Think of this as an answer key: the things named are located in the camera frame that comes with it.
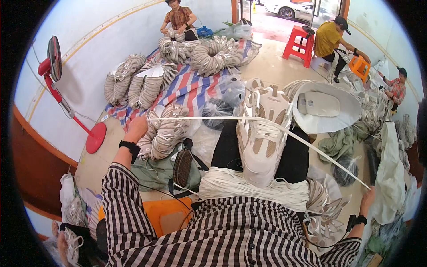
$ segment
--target black and white checkered shirt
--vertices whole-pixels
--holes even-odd
[[[112,163],[102,180],[108,266],[349,266],[360,238],[318,257],[294,211],[251,197],[206,200],[188,227],[162,237],[144,213],[138,179]]]

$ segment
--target orange stool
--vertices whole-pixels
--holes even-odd
[[[295,42],[295,38],[297,36],[301,36],[301,43],[299,44]],[[307,39],[307,44],[303,46],[302,38],[306,38],[306,37],[307,37],[307,33],[302,29],[302,27],[294,26],[291,32],[291,36],[289,37],[288,43],[286,44],[282,57],[284,59],[288,59],[289,55],[294,55],[299,58],[302,58],[304,60],[304,67],[309,68],[310,61],[311,61],[311,51],[313,50],[313,45],[314,45],[314,36],[313,35],[310,36]],[[304,54],[299,51],[295,51],[293,49],[294,46],[304,49]]]
[[[371,64],[366,62],[362,56],[354,56],[350,63],[348,64],[350,67],[350,70],[353,71],[354,74],[356,74],[358,77],[362,79],[362,82],[365,83],[366,79],[368,78],[369,69],[371,68]]]
[[[191,208],[193,203],[191,198],[183,197],[180,200]],[[182,223],[186,226],[192,217],[188,208],[175,199],[145,201],[142,202],[142,205],[158,237],[180,230],[180,224]],[[104,218],[104,207],[101,206],[98,212],[98,219],[102,220]]]

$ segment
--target red fan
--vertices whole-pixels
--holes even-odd
[[[56,89],[52,79],[57,82],[61,78],[62,74],[61,50],[59,49],[59,42],[56,36],[52,36],[49,40],[49,45],[47,46],[47,59],[40,63],[38,67],[38,74],[44,77],[50,93],[62,107],[67,117],[75,120],[89,134],[86,139],[86,151],[89,154],[95,153],[104,141],[107,126],[101,122],[96,124],[90,131],[78,118],[76,118],[68,103]]]

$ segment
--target yellow shirt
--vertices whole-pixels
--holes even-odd
[[[341,38],[341,35],[335,28],[335,22],[329,21],[323,23],[316,32],[314,53],[321,57],[332,54],[333,49],[337,47]]]

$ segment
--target striped tarp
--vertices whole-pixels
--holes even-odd
[[[239,41],[240,47],[243,48],[243,58],[248,56],[248,51],[252,46],[251,41]],[[155,50],[148,59],[154,58],[158,63],[166,63],[158,56],[158,49]],[[178,103],[186,106],[190,110],[190,117],[199,115],[199,110],[204,106],[206,101],[212,97],[220,97],[224,93],[225,88],[220,88],[218,82],[224,75],[228,75],[228,70],[224,69],[219,73],[203,78],[197,74],[196,70],[191,70],[190,65],[178,65],[178,75],[175,80],[163,90],[151,109],[157,105],[167,106],[171,103]],[[119,119],[125,132],[128,130],[128,125],[136,116],[143,115],[147,110],[133,110],[129,106],[113,106],[108,104],[105,111],[112,117]]]

